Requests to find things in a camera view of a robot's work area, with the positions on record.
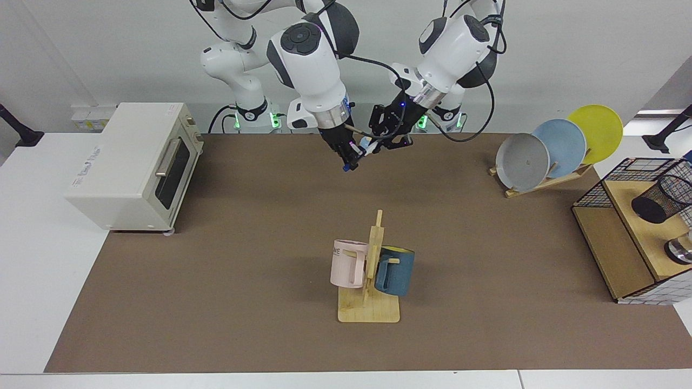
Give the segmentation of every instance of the gray plate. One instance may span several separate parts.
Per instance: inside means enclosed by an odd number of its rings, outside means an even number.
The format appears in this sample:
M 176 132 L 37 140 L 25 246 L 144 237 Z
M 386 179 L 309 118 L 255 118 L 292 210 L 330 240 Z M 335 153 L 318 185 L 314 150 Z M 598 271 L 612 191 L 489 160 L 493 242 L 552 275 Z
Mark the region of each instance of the gray plate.
M 548 175 L 550 155 L 545 144 L 535 136 L 514 134 L 502 142 L 495 166 L 506 187 L 528 192 Z

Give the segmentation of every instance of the brown table mat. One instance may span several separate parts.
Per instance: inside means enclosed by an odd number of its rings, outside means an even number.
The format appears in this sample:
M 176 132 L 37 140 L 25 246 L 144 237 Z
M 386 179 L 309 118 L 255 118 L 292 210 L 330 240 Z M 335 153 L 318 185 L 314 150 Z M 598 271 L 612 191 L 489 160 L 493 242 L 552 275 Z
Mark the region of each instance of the brown table mat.
M 594 172 L 505 199 L 504 135 L 344 173 L 317 135 L 208 136 L 176 234 L 112 233 L 47 372 L 692 368 L 672 307 L 614 304 L 570 205 Z M 416 251 L 401 322 L 341 324 L 332 241 Z

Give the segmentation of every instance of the blue mug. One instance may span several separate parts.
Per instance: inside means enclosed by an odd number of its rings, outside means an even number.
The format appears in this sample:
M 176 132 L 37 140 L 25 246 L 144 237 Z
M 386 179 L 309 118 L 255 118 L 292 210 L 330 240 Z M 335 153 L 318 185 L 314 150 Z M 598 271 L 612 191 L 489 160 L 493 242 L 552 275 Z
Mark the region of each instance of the blue mug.
M 375 289 L 394 296 L 406 296 L 413 272 L 415 253 L 401 247 L 382 246 L 375 277 Z

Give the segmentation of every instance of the wire basket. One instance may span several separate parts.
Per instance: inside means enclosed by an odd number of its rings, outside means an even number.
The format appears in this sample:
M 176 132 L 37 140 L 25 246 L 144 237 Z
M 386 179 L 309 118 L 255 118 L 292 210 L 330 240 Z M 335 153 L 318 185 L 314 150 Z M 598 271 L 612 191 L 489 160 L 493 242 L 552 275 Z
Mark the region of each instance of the wire basket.
M 660 224 L 692 206 L 692 183 L 665 174 L 647 191 L 632 200 L 632 209 L 642 219 Z

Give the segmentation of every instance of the mug rack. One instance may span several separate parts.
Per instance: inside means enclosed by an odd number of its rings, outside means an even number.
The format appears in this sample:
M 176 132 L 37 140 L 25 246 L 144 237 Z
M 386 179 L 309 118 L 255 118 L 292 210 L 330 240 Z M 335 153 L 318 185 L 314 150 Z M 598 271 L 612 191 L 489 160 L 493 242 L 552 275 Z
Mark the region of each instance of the mug rack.
M 363 287 L 339 287 L 338 320 L 342 323 L 398 323 L 401 319 L 399 297 L 375 289 L 375 273 L 384 234 L 382 210 L 378 210 L 375 225 L 370 228 Z
M 584 157 L 589 155 L 589 152 L 591 152 L 591 149 L 586 150 L 586 154 L 584 155 Z M 550 174 L 550 172 L 552 172 L 556 166 L 557 166 L 557 162 L 553 162 L 553 164 L 550 165 L 550 169 L 548 169 L 548 174 Z M 591 164 L 582 163 L 575 171 L 573 171 L 572 173 L 570 173 L 566 176 L 559 177 L 557 179 L 550 179 L 550 178 L 546 177 L 542 183 L 538 184 L 538 186 L 536 186 L 534 189 L 528 190 L 526 192 L 519 192 L 519 191 L 515 190 L 514 188 L 509 188 L 508 190 L 504 191 L 504 196 L 506 198 L 510 199 L 512 197 L 517 197 L 520 195 L 524 195 L 526 193 L 531 193 L 531 192 L 535 192 L 535 191 L 542 190 L 545 188 L 550 188 L 551 186 L 555 186 L 555 185 L 558 185 L 560 183 L 565 183 L 568 181 L 579 179 L 584 174 L 586 174 L 589 170 L 591 170 L 593 167 L 594 167 L 594 165 L 592 163 Z M 491 176 L 497 176 L 498 175 L 498 167 L 493 166 L 492 168 L 488 169 L 488 174 L 490 174 Z

